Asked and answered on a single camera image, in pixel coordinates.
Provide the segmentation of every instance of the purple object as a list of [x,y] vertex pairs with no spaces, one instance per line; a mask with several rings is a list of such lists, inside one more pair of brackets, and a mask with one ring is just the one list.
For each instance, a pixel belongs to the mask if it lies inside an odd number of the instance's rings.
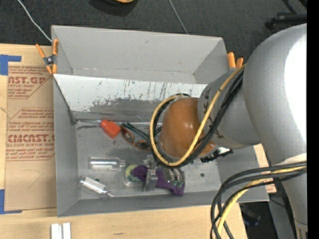
[[[132,170],[132,175],[140,179],[141,181],[146,181],[146,174],[148,168],[140,165]],[[164,179],[163,169],[156,170],[156,176],[158,181],[156,182],[156,188],[169,189],[173,194],[182,196],[184,194],[185,183],[181,187],[173,186],[171,182],[166,182]]]

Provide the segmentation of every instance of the gray carpet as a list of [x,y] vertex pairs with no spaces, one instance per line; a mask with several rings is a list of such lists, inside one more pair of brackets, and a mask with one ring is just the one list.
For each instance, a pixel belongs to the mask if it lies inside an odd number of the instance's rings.
[[[48,34],[53,24],[183,33],[168,0],[138,0],[122,5],[102,0],[22,1]],[[189,34],[223,37],[226,50],[245,61],[272,34],[264,26],[265,21],[279,11],[288,12],[281,0],[172,2]],[[0,19],[1,43],[49,44],[16,0],[0,0]]]

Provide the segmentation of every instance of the blue tape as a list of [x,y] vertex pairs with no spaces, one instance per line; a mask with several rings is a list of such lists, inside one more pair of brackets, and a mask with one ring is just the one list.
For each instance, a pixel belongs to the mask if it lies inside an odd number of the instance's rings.
[[0,215],[1,214],[10,214],[10,213],[20,213],[22,211],[4,211],[4,189],[0,190]]
[[21,62],[21,56],[0,55],[0,75],[8,75],[9,62]]

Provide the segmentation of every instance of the yellow cable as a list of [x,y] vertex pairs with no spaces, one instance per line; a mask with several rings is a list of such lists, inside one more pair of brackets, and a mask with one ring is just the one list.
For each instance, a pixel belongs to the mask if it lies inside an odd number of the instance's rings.
[[[284,172],[292,172],[292,171],[295,171],[295,170],[298,170],[298,169],[301,169],[301,168],[305,168],[305,166],[301,166],[301,167],[294,167],[294,168],[287,168],[287,169],[280,169],[280,170],[277,170],[277,171],[274,171],[274,172],[271,172],[271,174],[275,174],[275,173],[284,173]],[[254,180],[254,181],[251,181],[249,182],[245,187],[249,187],[249,186],[253,186],[253,185],[257,185],[263,181],[265,181],[267,179],[259,179],[259,180]],[[219,223],[218,223],[218,226],[217,226],[217,230],[219,233],[221,233],[221,229],[224,225],[224,222],[225,222],[225,219],[230,211],[230,209],[233,207],[233,205],[237,202],[237,200],[242,196],[244,195],[246,192],[248,191],[248,189],[245,189],[239,193],[237,193],[229,202],[229,204],[226,206],[225,210],[224,210],[224,213],[222,214],[222,216],[220,217],[219,219]]]
[[155,109],[155,111],[153,112],[153,115],[152,115],[152,119],[151,119],[151,125],[150,125],[150,140],[151,140],[151,144],[152,144],[152,148],[153,148],[153,151],[155,153],[155,155],[157,156],[157,158],[163,162],[164,164],[166,164],[167,166],[178,166],[180,164],[182,164],[192,153],[194,147],[196,146],[197,144],[197,141],[203,131],[203,128],[210,116],[210,113],[211,113],[211,110],[213,109],[220,93],[224,90],[224,88],[227,86],[227,84],[242,70],[244,70],[246,64],[241,66],[240,68],[236,69],[227,79],[226,81],[220,86],[219,90],[216,92],[214,98],[212,99],[212,101],[210,102],[209,104],[209,107],[205,113],[205,116],[203,118],[203,121],[201,122],[200,126],[199,126],[199,129],[195,135],[195,138],[193,140],[193,142],[191,143],[190,147],[188,148],[187,152],[185,153],[185,155],[179,159],[178,161],[176,162],[169,162],[168,160],[166,160],[162,155],[161,153],[158,151],[157,147],[156,147],[156,144],[155,144],[155,140],[154,140],[154,135],[153,135],[153,129],[154,129],[154,120],[155,120],[155,117],[156,117],[156,114],[158,113],[159,109],[168,101],[172,100],[172,99],[175,99],[177,96],[173,96],[173,97],[170,97],[166,100],[164,100],[163,102],[161,102]]

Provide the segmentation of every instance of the white cable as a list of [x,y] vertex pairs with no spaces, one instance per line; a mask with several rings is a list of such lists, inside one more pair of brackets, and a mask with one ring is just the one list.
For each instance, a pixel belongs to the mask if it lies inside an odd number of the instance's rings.
[[25,10],[26,14],[29,16],[29,18],[31,19],[32,23],[41,31],[41,33],[45,36],[46,39],[48,39],[50,42],[52,42],[52,40],[46,35],[46,33],[41,29],[41,27],[33,20],[32,16],[30,15],[30,13],[28,12],[28,10],[26,9],[26,7],[24,6],[24,4],[21,2],[21,0],[17,0],[20,5],[23,7],[23,9]]

